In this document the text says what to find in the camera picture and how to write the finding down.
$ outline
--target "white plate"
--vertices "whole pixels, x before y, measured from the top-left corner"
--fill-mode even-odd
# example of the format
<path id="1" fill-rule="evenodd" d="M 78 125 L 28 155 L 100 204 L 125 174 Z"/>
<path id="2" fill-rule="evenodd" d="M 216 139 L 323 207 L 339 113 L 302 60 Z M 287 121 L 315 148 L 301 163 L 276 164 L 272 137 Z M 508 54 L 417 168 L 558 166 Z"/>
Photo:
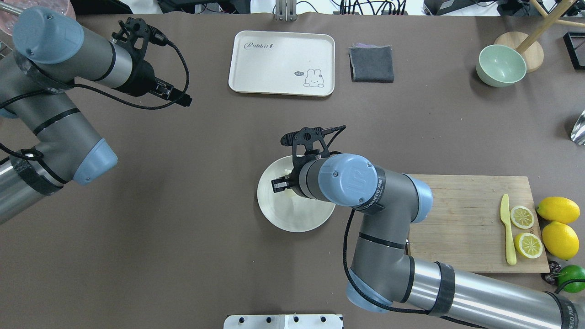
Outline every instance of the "white plate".
<path id="1" fill-rule="evenodd" d="M 321 226 L 331 216 L 335 204 L 300 197 L 290 190 L 272 191 L 273 179 L 293 169 L 293 157 L 276 160 L 266 168 L 258 182 L 258 205 L 264 216 L 276 227 L 289 232 L 306 232 Z"/>
<path id="2" fill-rule="evenodd" d="M 241 31 L 233 41 L 229 86 L 237 92 L 331 95 L 335 41 L 328 35 Z"/>

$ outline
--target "mint green bowl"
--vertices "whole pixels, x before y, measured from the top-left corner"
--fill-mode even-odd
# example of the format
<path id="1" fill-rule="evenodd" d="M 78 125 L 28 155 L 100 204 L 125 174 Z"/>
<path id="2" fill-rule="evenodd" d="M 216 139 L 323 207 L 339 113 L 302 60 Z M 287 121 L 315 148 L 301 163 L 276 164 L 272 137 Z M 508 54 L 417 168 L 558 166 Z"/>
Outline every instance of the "mint green bowl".
<path id="1" fill-rule="evenodd" d="M 477 75 L 492 87 L 507 87 L 526 75 L 526 62 L 516 50 L 492 44 L 479 53 Z"/>

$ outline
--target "whole lemon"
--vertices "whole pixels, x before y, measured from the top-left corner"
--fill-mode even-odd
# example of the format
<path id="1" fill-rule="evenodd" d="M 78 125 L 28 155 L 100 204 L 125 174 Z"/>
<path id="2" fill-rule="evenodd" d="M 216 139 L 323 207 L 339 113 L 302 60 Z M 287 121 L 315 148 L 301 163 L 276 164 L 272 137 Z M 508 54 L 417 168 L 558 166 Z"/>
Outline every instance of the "whole lemon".
<path id="1" fill-rule="evenodd" d="M 581 214 L 579 206 L 573 201 L 563 197 L 544 198 L 536 212 L 548 221 L 568 224 L 577 220 Z"/>
<path id="2" fill-rule="evenodd" d="M 542 229 L 542 242 L 551 254 L 564 260 L 571 259 L 579 251 L 577 234 L 560 222 L 551 222 Z"/>

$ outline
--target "knife handle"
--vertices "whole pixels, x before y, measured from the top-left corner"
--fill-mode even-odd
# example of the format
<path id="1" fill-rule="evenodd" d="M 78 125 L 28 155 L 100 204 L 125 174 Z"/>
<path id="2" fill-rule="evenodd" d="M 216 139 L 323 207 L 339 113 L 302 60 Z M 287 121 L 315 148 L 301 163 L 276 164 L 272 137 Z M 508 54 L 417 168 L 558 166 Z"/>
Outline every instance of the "knife handle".
<path id="1" fill-rule="evenodd" d="M 506 262 L 510 265 L 516 265 L 516 249 L 514 249 L 514 240 L 512 239 L 512 228 L 506 225 Z"/>

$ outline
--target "wooden stand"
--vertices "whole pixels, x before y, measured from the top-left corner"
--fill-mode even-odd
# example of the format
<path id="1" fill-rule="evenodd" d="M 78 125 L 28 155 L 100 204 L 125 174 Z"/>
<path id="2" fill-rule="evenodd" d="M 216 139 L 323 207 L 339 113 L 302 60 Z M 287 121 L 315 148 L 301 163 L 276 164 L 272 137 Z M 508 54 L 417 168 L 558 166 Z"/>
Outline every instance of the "wooden stand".
<path id="1" fill-rule="evenodd" d="M 522 32 L 507 32 L 495 40 L 495 44 L 503 44 L 515 49 L 522 55 L 526 62 L 526 72 L 536 71 L 544 61 L 545 54 L 542 46 L 536 40 L 544 31 L 551 27 L 575 2 L 575 0 L 562 0 L 555 9 L 545 17 L 542 24 L 530 35 Z"/>

